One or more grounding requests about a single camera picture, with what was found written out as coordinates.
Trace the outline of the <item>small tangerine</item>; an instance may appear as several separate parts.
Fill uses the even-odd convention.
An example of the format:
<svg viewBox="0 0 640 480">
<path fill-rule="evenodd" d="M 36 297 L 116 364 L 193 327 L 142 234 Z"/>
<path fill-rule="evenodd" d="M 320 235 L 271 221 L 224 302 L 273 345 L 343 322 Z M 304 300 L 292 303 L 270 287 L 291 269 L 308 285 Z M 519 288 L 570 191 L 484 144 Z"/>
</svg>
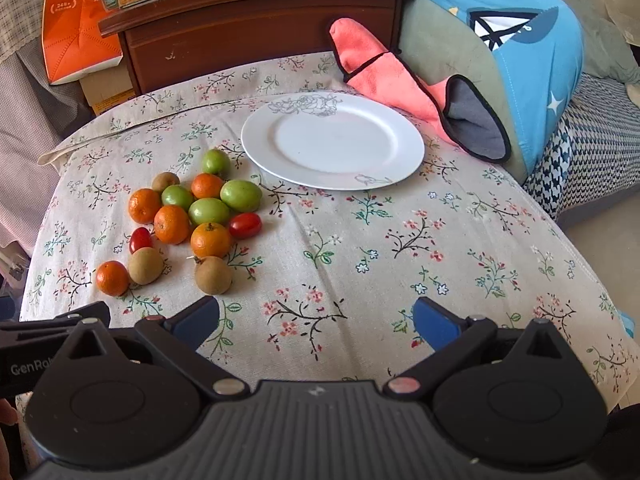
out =
<svg viewBox="0 0 640 480">
<path fill-rule="evenodd" d="M 115 260 L 105 261 L 96 269 L 94 284 L 100 292 L 107 296 L 122 296 L 129 287 L 129 274 L 126 266 Z"/>
</svg>

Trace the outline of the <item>floral tablecloth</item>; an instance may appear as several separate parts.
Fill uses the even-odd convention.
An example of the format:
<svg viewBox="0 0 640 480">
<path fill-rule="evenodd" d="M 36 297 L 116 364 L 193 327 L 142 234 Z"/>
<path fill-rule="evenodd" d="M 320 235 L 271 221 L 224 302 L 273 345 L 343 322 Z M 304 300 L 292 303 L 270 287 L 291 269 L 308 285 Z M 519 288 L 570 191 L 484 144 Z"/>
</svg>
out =
<svg viewBox="0 0 640 480">
<path fill-rule="evenodd" d="M 262 190 L 262 232 L 236 242 L 220 324 L 204 356 L 247 382 L 385 382 L 431 349 L 411 308 L 522 328 L 552 322 L 615 405 L 639 379 L 639 347 L 608 292 L 552 218 L 504 170 L 424 134 L 419 171 L 378 191 L 316 191 L 271 177 L 241 129 L 278 94 L 344 91 L 332 55 L 244 65 L 113 108 L 46 155 L 60 180 L 38 234 L 21 317 L 99 300 L 98 267 L 126 262 L 130 195 L 164 171 L 191 181 L 219 148 Z"/>
</svg>

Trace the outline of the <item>brown cardboard box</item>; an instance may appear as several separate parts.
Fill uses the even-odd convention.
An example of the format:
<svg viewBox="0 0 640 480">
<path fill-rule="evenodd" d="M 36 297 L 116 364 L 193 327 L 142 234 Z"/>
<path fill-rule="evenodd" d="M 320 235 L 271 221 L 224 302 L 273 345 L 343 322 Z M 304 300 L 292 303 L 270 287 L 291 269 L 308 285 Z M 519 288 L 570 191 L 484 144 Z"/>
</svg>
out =
<svg viewBox="0 0 640 480">
<path fill-rule="evenodd" d="M 136 96 L 125 62 L 81 78 L 82 92 L 96 116 Z"/>
</svg>

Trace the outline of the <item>dark wooden cabinet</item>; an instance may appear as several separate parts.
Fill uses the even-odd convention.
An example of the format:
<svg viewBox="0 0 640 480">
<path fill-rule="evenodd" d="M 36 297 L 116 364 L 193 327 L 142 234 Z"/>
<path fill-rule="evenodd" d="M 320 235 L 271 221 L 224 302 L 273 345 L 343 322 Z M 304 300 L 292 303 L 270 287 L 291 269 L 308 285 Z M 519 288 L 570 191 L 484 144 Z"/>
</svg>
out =
<svg viewBox="0 0 640 480">
<path fill-rule="evenodd" d="M 149 0 L 100 21 L 118 38 L 134 91 L 256 61 L 330 50 L 330 24 L 353 18 L 385 47 L 399 44 L 411 0 Z"/>
</svg>

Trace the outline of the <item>houndstooth sofa cushion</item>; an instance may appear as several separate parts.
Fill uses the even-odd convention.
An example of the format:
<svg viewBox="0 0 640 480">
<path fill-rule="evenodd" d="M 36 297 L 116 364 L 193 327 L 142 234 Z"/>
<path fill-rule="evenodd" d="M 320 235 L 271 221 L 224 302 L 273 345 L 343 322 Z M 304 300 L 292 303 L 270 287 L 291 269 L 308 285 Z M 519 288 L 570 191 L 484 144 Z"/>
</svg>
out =
<svg viewBox="0 0 640 480">
<path fill-rule="evenodd" d="M 639 188 L 639 87 L 582 75 L 524 188 L 553 218 Z"/>
</svg>

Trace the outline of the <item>green jujube top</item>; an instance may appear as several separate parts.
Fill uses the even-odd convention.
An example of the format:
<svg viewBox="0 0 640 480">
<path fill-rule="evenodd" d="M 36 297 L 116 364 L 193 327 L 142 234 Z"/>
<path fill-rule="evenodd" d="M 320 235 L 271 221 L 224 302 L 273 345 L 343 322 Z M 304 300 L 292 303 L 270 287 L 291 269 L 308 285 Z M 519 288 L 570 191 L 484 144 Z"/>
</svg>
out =
<svg viewBox="0 0 640 480">
<path fill-rule="evenodd" d="M 204 154 L 201 170 L 204 174 L 214 174 L 221 179 L 227 179 L 231 171 L 231 160 L 224 151 L 213 148 Z"/>
</svg>

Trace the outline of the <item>blue green cushion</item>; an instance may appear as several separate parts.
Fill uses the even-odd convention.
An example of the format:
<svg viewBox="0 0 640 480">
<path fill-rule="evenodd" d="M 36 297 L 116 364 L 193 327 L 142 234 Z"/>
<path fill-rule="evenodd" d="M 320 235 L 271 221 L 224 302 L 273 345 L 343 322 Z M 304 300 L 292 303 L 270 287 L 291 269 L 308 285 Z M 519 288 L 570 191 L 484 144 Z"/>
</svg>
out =
<svg viewBox="0 0 640 480">
<path fill-rule="evenodd" d="M 402 59 L 429 84 L 469 78 L 499 116 L 524 182 L 575 91 L 582 26 L 563 0 L 413 0 L 405 7 Z"/>
</svg>

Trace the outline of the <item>orange paper bag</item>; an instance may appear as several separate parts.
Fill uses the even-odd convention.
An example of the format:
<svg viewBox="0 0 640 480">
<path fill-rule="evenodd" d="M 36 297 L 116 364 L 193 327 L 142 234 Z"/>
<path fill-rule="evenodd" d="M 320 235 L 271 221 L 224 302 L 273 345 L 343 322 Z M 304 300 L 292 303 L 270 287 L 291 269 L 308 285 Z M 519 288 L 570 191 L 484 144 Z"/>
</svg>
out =
<svg viewBox="0 0 640 480">
<path fill-rule="evenodd" d="M 68 84 L 115 67 L 122 60 L 116 38 L 104 38 L 102 0 L 44 0 L 41 45 L 50 84 Z"/>
</svg>

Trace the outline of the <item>brown longan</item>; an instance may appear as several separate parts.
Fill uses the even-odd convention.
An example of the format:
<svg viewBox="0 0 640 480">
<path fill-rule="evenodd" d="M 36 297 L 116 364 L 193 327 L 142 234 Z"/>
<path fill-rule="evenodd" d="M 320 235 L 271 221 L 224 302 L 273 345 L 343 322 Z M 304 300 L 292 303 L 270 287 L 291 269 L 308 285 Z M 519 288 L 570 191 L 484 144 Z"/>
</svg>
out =
<svg viewBox="0 0 640 480">
<path fill-rule="evenodd" d="M 163 273 L 164 259 L 153 247 L 143 247 L 134 252 L 128 261 L 131 281 L 138 285 L 153 283 Z"/>
<path fill-rule="evenodd" d="M 216 296 L 228 292 L 232 284 L 232 270 L 218 257 L 195 258 L 194 280 L 206 295 Z"/>
<path fill-rule="evenodd" d="M 157 174 L 152 181 L 152 190 L 162 194 L 168 186 L 177 185 L 180 183 L 180 179 L 176 174 L 172 172 L 161 172 Z"/>
</svg>

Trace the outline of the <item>white floral plate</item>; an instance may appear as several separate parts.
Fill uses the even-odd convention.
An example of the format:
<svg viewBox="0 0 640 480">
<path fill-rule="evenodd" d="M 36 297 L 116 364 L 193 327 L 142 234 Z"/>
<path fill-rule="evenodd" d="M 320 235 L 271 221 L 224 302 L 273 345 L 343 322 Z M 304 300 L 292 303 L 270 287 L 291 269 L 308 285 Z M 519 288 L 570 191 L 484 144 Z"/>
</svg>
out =
<svg viewBox="0 0 640 480">
<path fill-rule="evenodd" d="M 414 174 L 425 155 L 419 129 L 396 110 L 329 91 L 277 96 L 248 116 L 241 143 L 273 177 L 327 191 L 385 188 Z"/>
</svg>

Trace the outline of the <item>pink grey cloth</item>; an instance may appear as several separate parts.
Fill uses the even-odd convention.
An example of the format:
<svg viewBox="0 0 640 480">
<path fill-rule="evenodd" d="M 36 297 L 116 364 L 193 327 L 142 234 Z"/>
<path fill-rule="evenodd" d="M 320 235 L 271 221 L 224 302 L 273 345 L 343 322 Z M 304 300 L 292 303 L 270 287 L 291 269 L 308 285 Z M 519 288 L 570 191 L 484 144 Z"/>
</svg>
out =
<svg viewBox="0 0 640 480">
<path fill-rule="evenodd" d="M 463 75 L 427 84 L 363 24 L 338 18 L 329 28 L 344 83 L 368 99 L 427 123 L 465 153 L 501 164 L 512 154 L 506 128 L 477 86 Z"/>
</svg>

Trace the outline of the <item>green jujube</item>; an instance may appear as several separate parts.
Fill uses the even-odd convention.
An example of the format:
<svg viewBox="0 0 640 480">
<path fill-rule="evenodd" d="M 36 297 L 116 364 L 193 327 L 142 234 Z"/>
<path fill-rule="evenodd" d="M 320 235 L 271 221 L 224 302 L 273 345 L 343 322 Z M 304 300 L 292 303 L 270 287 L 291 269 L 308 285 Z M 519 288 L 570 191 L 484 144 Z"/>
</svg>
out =
<svg viewBox="0 0 640 480">
<path fill-rule="evenodd" d="M 250 181 L 230 180 L 220 190 L 220 199 L 239 212 L 255 212 L 262 201 L 262 190 Z"/>
<path fill-rule="evenodd" d="M 221 179 L 227 179 L 231 171 L 231 160 L 224 151 L 213 148 L 204 154 L 201 170 L 204 174 L 214 174 Z"/>
<path fill-rule="evenodd" d="M 178 206 L 188 211 L 194 202 L 192 193 L 180 184 L 169 185 L 160 194 L 164 206 Z"/>
<path fill-rule="evenodd" d="M 200 198 L 191 204 L 189 216 L 197 226 L 203 223 L 226 224 L 231 218 L 231 211 L 219 198 Z"/>
</svg>

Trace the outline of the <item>cherry tomato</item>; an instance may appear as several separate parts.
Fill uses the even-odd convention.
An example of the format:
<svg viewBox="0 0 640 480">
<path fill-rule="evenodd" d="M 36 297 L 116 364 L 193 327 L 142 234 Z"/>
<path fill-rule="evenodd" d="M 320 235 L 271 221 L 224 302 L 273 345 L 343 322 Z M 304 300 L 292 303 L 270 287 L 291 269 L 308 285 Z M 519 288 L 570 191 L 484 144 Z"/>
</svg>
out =
<svg viewBox="0 0 640 480">
<path fill-rule="evenodd" d="M 150 231 L 144 226 L 140 226 L 132 232 L 129 239 L 129 252 L 134 254 L 142 248 L 152 248 L 153 240 Z"/>
<path fill-rule="evenodd" d="M 262 219 L 254 212 L 242 212 L 229 221 L 228 230 L 236 240 L 247 240 L 260 233 Z"/>
</svg>

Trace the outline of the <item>checkered fabric cover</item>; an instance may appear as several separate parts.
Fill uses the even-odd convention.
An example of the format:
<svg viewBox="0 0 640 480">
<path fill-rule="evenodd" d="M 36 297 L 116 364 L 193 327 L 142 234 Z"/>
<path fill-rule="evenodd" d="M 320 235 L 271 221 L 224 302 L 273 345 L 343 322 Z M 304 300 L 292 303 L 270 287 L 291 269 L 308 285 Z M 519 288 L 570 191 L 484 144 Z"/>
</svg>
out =
<svg viewBox="0 0 640 480">
<path fill-rule="evenodd" d="M 1 0 L 1 245 L 32 252 L 58 173 L 38 158 L 94 117 L 77 82 L 49 84 L 43 0 Z"/>
</svg>

